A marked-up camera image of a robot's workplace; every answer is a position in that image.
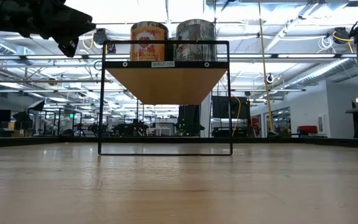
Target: desk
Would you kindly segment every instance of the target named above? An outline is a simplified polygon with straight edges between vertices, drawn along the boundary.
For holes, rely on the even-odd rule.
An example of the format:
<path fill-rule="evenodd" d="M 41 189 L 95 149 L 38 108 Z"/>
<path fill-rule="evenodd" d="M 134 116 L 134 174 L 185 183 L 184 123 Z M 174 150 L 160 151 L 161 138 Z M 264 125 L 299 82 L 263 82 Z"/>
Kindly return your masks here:
<path fill-rule="evenodd" d="M 152 134 L 152 131 L 156 131 L 156 130 L 160 130 L 160 133 L 157 136 L 161 136 L 162 130 L 169 130 L 169 136 L 171 136 L 171 129 L 170 128 L 147 128 L 146 129 L 146 135 L 149 136 L 149 134 Z"/>

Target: shelf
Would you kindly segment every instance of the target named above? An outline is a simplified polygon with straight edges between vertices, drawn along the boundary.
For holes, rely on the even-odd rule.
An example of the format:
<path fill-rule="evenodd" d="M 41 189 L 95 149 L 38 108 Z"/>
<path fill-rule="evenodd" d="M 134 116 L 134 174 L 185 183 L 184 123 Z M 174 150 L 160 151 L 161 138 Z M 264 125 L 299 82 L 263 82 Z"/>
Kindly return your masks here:
<path fill-rule="evenodd" d="M 227 62 L 105 62 L 105 69 L 147 105 L 199 105 Z"/>

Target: black metal frame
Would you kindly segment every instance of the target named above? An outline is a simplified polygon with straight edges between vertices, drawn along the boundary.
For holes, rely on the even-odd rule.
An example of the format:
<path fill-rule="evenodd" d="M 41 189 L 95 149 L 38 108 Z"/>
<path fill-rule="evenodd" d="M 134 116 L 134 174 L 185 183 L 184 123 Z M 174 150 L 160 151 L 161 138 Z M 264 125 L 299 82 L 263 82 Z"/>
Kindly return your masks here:
<path fill-rule="evenodd" d="M 227 62 L 177 62 L 175 61 L 175 68 L 226 68 L 227 69 L 227 97 L 229 107 L 229 129 L 232 132 L 232 119 L 231 119 L 231 83 L 230 83 L 230 46 L 228 41 L 218 40 L 107 40 L 103 42 L 103 54 L 102 54 L 102 72 L 101 72 L 101 92 L 100 92 L 100 108 L 99 114 L 103 114 L 104 106 L 104 82 L 106 80 L 106 69 L 107 68 L 152 68 L 152 62 L 108 62 L 106 61 L 106 46 L 111 44 L 206 44 L 206 45 L 226 45 Z M 106 154 L 102 153 L 102 143 L 104 141 L 102 137 L 103 130 L 103 116 L 99 116 L 99 137 L 98 137 L 98 154 L 101 156 L 231 156 L 233 155 L 233 140 L 230 134 L 227 142 L 229 143 L 228 154 Z"/>
<path fill-rule="evenodd" d="M 75 110 L 66 110 L 66 109 L 61 109 L 59 108 L 59 112 L 54 112 L 54 118 L 53 118 L 53 125 L 55 125 L 56 122 L 56 114 L 59 114 L 59 119 L 57 121 L 57 135 L 60 134 L 60 118 L 62 117 L 62 114 L 73 114 L 73 125 L 71 127 L 71 129 L 74 131 L 74 119 L 75 119 L 75 115 L 76 114 L 80 114 L 80 123 L 82 123 L 82 112 L 79 111 L 75 111 Z"/>

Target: fluorescent light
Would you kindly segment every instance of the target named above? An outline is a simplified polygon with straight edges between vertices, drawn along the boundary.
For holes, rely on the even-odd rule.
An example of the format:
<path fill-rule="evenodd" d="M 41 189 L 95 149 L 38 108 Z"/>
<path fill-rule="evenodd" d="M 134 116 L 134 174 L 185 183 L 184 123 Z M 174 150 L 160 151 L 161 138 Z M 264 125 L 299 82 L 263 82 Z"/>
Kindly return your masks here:
<path fill-rule="evenodd" d="M 28 55 L 28 56 L 25 56 L 25 57 L 27 59 L 29 59 L 29 60 L 49 60 L 51 58 L 50 55 Z M 66 57 L 65 55 L 53 55 L 52 57 L 55 60 L 68 59 L 68 57 Z M 82 56 L 76 55 L 76 56 L 74 56 L 72 58 L 69 58 L 69 59 L 82 59 Z"/>
<path fill-rule="evenodd" d="M 357 54 L 342 54 L 341 58 L 357 58 Z"/>
<path fill-rule="evenodd" d="M 41 96 L 40 94 L 36 94 L 36 93 L 29 93 L 32 96 L 38 97 L 38 98 L 45 98 L 44 96 Z"/>
<path fill-rule="evenodd" d="M 53 93 L 54 90 L 23 90 L 25 93 Z"/>
<path fill-rule="evenodd" d="M 82 108 L 84 110 L 92 110 L 91 106 L 80 106 L 80 108 Z"/>
<path fill-rule="evenodd" d="M 59 93 L 86 93 L 89 90 L 58 90 Z"/>
<path fill-rule="evenodd" d="M 19 90 L 0 90 L 0 93 L 18 93 Z"/>
<path fill-rule="evenodd" d="M 335 54 L 280 54 L 279 58 L 333 58 Z"/>
<path fill-rule="evenodd" d="M 70 100 L 66 100 L 64 98 L 59 97 L 49 97 L 50 100 L 57 101 L 57 102 L 69 102 Z"/>
<path fill-rule="evenodd" d="M 6 56 L 1 55 L 0 60 L 20 60 L 21 58 L 19 56 Z"/>
<path fill-rule="evenodd" d="M 289 91 L 306 91 L 305 89 L 301 89 L 301 90 L 274 90 L 275 92 L 289 92 Z"/>
<path fill-rule="evenodd" d="M 262 54 L 230 54 L 230 58 L 262 58 Z M 271 54 L 265 54 L 265 58 L 271 58 Z M 226 54 L 218 54 L 218 58 L 227 58 Z"/>
<path fill-rule="evenodd" d="M 10 88 L 23 88 L 22 85 L 18 85 L 16 83 L 9 83 L 9 82 L 0 82 L 0 85 L 10 87 Z"/>
<path fill-rule="evenodd" d="M 101 92 L 101 90 L 92 90 L 93 92 L 96 92 L 96 93 L 99 93 Z M 104 90 L 105 93 L 119 93 L 119 92 L 124 92 L 124 91 L 127 91 L 125 89 L 122 89 L 122 90 Z"/>
<path fill-rule="evenodd" d="M 89 55 L 90 59 L 102 59 L 101 55 Z M 115 59 L 115 58 L 129 58 L 128 54 L 109 54 L 106 55 L 106 59 Z"/>

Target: ceiling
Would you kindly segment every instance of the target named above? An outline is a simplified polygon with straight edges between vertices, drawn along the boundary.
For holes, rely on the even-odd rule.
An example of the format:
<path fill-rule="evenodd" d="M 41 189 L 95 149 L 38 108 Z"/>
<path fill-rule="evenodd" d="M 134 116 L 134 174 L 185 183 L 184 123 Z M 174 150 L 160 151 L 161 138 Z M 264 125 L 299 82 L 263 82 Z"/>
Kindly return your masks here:
<path fill-rule="evenodd" d="M 347 44 L 335 44 L 331 37 L 335 27 L 345 27 L 349 32 L 358 22 L 358 7 L 349 4 L 352 1 L 326 0 L 326 4 L 308 4 L 307 0 L 262 1 L 261 13 L 263 35 L 260 38 L 259 8 L 257 1 L 236 1 L 221 11 L 223 1 L 218 0 L 216 11 L 212 0 L 67 0 L 66 5 L 93 17 L 97 28 L 107 29 L 110 39 L 128 40 L 131 26 L 139 21 L 156 21 L 165 24 L 170 36 L 176 36 L 176 26 L 188 19 L 214 21 L 218 40 L 230 41 L 230 53 L 233 55 L 262 53 L 262 41 L 266 54 L 349 54 Z M 101 49 L 92 44 L 93 32 L 80 37 L 77 55 L 100 55 Z M 0 32 L 0 43 L 16 49 L 26 47 L 32 55 L 62 55 L 52 40 L 43 40 L 37 35 L 25 39 L 16 33 Z M 118 45 L 117 55 L 127 55 L 128 45 Z M 225 54 L 226 47 L 218 46 L 218 53 Z M 240 57 L 230 64 L 234 89 L 264 88 L 264 68 L 260 60 Z M 332 60 L 267 60 L 266 72 L 276 80 L 274 86 L 284 85 L 290 80 L 321 64 Z M 0 60 L 0 80 L 97 80 L 100 78 L 97 60 L 70 60 L 69 58 L 38 60 Z M 335 78 L 349 76 L 347 69 Z M 124 87 L 111 75 L 107 79 L 106 89 L 122 90 Z M 23 84 L 24 89 L 39 90 L 96 90 L 100 82 Z M 17 89 L 17 86 L 0 85 L 0 90 Z M 99 93 L 37 93 L 35 96 L 56 96 L 72 103 L 97 103 Z M 130 93 L 106 93 L 105 100 L 111 104 L 134 104 L 136 99 Z"/>

